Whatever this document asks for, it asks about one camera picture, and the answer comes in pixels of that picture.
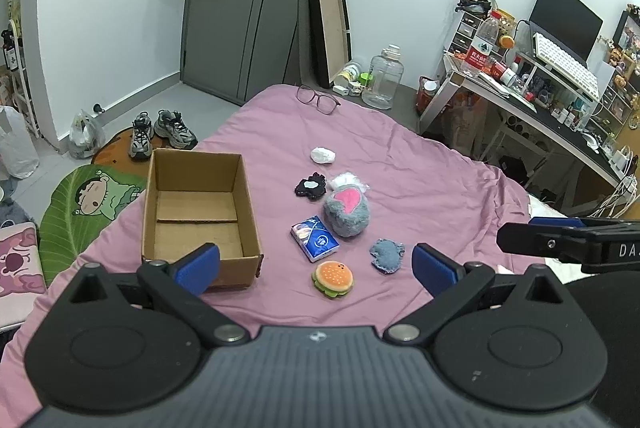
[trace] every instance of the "gray door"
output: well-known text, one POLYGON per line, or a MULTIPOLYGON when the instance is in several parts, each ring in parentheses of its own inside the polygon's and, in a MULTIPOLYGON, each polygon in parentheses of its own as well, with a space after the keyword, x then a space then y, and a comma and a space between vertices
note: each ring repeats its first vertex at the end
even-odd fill
POLYGON ((298 0, 187 0, 182 80, 234 102, 282 83, 298 0))

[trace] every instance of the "blue gripper pad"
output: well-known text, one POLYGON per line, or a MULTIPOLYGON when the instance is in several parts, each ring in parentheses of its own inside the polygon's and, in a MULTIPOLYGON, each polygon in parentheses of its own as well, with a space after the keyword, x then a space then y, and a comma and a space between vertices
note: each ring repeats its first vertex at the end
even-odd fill
POLYGON ((454 286, 466 274, 462 265, 425 243, 414 247, 411 267, 417 281, 433 297, 454 286))
POLYGON ((554 225, 556 227, 584 227, 579 218, 534 217, 529 220, 530 225, 554 225))
POLYGON ((220 269, 220 249, 214 243, 205 243, 171 264, 169 276, 194 296, 200 296, 220 269))

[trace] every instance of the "black screen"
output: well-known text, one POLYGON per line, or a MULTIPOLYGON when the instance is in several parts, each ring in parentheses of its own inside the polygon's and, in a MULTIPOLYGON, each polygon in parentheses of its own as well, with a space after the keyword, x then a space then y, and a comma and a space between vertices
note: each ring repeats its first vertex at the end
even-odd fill
POLYGON ((602 20, 580 0, 538 0, 529 20, 587 60, 602 20))

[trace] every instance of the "pink bed sheet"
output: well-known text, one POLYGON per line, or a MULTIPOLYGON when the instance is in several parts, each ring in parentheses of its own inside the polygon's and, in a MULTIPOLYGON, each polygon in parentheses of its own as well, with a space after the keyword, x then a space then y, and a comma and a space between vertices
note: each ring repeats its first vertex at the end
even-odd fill
MULTIPOLYGON (((460 263, 481 260, 522 272, 535 261, 502 254, 496 246, 502 224, 529 219, 526 192, 499 170, 418 137, 373 109, 345 101, 327 116, 295 94, 287 85, 268 88, 198 146, 244 156, 265 255, 251 288, 207 293, 207 303, 254 334, 262 324, 382 330, 430 300, 412 276, 411 250, 418 242, 460 263), (309 153, 317 146, 335 151, 332 165, 313 163, 309 153), (321 214, 322 203, 296 197, 293 189, 314 171, 330 177, 346 170, 370 185, 371 221, 358 237, 341 241, 333 255, 349 265, 355 285, 344 298, 330 300, 312 286, 314 266, 289 234, 292 224, 321 214), (379 238, 407 248, 396 274, 383 275, 371 265, 369 248, 379 238)), ((36 299, 0 363, 0 427, 19 426, 40 407, 22 356, 79 265, 99 261, 110 271, 130 272, 140 264, 143 204, 141 197, 127 207, 36 299)))

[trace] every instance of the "hamburger plush toy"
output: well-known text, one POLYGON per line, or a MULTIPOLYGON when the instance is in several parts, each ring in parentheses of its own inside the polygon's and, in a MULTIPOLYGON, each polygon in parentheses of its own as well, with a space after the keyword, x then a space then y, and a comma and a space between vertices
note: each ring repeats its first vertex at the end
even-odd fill
POLYGON ((313 273, 311 279, 319 291, 330 298, 344 296, 353 287, 353 274, 343 263, 322 262, 313 273))

